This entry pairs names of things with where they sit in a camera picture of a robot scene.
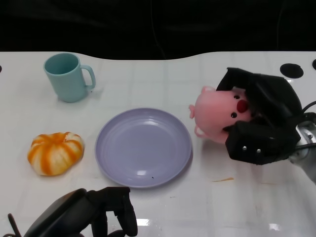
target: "table surface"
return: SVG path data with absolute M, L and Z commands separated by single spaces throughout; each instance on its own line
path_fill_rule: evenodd
M 97 85 L 87 98 L 72 104 L 57 100 L 43 71 L 53 54 L 0 52 L 0 236 L 12 232 L 8 213 L 24 234 L 64 194 L 116 186 L 98 169 L 95 141 L 109 119 L 138 107 L 174 114 L 189 130 L 194 149 L 191 166 L 179 177 L 161 187 L 131 190 L 139 237 L 316 236 L 316 187 L 299 167 L 286 160 L 264 166 L 231 160 L 225 146 L 195 136 L 188 110 L 202 86 L 216 87 L 227 67 L 281 76 L 284 63 L 304 70 L 303 77 L 288 81 L 305 106 L 316 100 L 316 53 L 218 52 L 169 61 L 77 54 L 93 68 Z M 59 131 L 82 136 L 83 159 L 64 175 L 39 177 L 26 157 L 32 139 Z M 227 178 L 233 179 L 217 182 Z M 109 232 L 119 229 L 114 215 L 108 217 Z M 92 236 L 90 227 L 82 233 Z

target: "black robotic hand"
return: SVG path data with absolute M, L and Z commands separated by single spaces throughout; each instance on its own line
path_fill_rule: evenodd
M 137 235 L 137 223 L 129 200 L 130 189 L 108 187 L 99 191 L 78 189 L 56 200 L 29 228 L 24 237 L 83 237 L 80 232 L 89 224 L 94 237 Z M 117 216 L 122 230 L 108 235 L 107 211 Z M 12 215 L 9 220 L 20 237 Z
M 228 68 L 217 90 L 245 89 L 250 109 L 256 116 L 251 122 L 237 121 L 226 127 L 225 142 L 232 159 L 266 164 L 287 159 L 301 139 L 296 126 L 316 123 L 315 113 L 304 113 L 292 86 L 282 77 L 254 74 Z

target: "teal mug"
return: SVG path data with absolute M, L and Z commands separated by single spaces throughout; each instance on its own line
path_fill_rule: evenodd
M 92 85 L 84 82 L 82 69 L 88 70 Z M 95 76 L 90 66 L 81 65 L 77 56 L 71 53 L 56 54 L 44 63 L 44 70 L 58 98 L 65 102 L 76 102 L 95 87 Z

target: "pumpkin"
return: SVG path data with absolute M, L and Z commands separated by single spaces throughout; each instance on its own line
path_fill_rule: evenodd
M 80 160 L 83 151 L 83 140 L 76 134 L 42 134 L 33 140 L 28 161 L 39 175 L 58 175 Z

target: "plate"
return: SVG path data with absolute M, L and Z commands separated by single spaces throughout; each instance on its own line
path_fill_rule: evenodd
M 95 144 L 101 171 L 132 188 L 164 184 L 190 160 L 186 127 L 172 114 L 140 108 L 125 111 L 104 125 Z

